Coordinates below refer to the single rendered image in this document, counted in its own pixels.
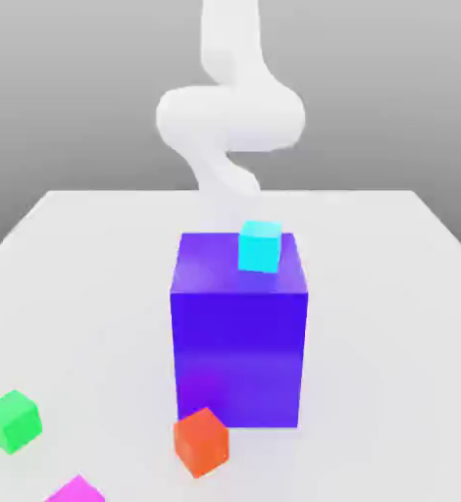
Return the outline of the small cyan cube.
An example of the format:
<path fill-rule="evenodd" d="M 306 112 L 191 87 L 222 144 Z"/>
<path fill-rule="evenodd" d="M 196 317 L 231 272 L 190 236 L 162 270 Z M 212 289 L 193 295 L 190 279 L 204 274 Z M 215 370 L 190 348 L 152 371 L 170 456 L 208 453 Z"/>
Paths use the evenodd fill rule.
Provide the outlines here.
<path fill-rule="evenodd" d="M 241 271 L 275 274 L 282 251 L 282 225 L 246 221 L 238 234 L 238 268 Z"/>

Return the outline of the small orange cube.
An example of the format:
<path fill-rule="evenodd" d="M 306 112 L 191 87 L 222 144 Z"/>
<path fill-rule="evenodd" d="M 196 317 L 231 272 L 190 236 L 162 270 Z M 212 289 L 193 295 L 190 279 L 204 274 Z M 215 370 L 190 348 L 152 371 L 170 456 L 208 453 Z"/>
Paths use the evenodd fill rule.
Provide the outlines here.
<path fill-rule="evenodd" d="M 209 408 L 174 425 L 175 452 L 194 478 L 224 464 L 230 457 L 230 433 Z"/>

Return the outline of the small green cube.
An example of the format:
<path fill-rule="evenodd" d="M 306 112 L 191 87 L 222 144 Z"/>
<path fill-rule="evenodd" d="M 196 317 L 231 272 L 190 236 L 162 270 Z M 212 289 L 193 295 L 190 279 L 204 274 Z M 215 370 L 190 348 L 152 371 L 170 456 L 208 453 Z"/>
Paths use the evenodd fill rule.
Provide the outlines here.
<path fill-rule="evenodd" d="M 18 390 L 0 398 L 0 448 L 12 455 L 42 433 L 34 401 Z"/>

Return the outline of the small magenta cube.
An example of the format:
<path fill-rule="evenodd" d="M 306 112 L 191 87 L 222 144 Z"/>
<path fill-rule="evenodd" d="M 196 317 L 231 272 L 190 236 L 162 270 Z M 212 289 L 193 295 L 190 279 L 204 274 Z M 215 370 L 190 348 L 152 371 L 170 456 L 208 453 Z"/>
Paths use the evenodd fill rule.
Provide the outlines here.
<path fill-rule="evenodd" d="M 77 475 L 44 502 L 106 502 L 104 495 L 83 476 Z"/>

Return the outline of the large purple box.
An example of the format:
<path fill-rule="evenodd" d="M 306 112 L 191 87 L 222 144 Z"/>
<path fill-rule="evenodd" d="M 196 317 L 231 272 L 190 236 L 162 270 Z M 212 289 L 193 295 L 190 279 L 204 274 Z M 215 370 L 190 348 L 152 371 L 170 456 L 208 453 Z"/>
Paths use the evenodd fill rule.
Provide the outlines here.
<path fill-rule="evenodd" d="M 295 238 L 274 274 L 237 267 L 234 233 L 182 234 L 170 290 L 178 416 L 298 425 L 308 287 Z"/>

